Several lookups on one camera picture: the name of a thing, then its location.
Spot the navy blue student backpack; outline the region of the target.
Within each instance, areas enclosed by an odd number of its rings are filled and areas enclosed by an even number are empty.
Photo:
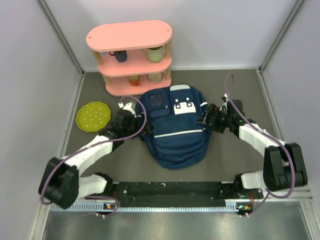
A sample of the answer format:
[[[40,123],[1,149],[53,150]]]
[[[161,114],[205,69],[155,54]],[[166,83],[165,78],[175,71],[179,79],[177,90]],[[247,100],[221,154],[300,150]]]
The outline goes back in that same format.
[[[197,119],[206,111],[204,95],[187,84],[156,88],[140,97],[135,112],[146,113],[154,131],[141,136],[153,158],[178,170],[199,163],[206,155],[212,131]]]

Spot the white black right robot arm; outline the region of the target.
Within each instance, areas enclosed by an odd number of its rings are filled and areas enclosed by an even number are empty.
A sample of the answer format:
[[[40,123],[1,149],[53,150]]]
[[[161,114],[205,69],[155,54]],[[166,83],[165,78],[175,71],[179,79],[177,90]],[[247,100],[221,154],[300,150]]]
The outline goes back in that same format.
[[[263,157],[263,169],[237,174],[233,192],[245,198],[252,189],[266,189],[269,193],[308,183],[303,152],[299,144],[286,143],[270,135],[252,119],[245,118],[241,100],[226,100],[222,106],[204,102],[204,109],[197,123],[204,124],[217,133],[229,129],[240,140],[248,143]]]

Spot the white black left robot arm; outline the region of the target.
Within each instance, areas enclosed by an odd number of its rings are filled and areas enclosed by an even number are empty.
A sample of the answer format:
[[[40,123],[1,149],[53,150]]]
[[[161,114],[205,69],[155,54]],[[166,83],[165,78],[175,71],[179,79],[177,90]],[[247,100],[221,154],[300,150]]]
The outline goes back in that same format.
[[[121,109],[109,126],[88,144],[61,159],[53,157],[44,170],[38,193],[42,204],[70,208],[75,201],[92,194],[109,198],[114,191],[112,179],[105,173],[82,177],[82,173],[125,140],[151,134],[154,125],[144,113]]]

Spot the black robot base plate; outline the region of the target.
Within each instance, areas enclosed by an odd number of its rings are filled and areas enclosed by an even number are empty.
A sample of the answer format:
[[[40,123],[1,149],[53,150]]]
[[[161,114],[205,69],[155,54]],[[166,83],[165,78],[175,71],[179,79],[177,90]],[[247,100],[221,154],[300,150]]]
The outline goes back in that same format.
[[[233,183],[218,181],[196,182],[119,182],[107,184],[98,196],[115,198],[123,208],[223,207],[225,200],[253,200],[263,198],[259,189],[237,191]]]

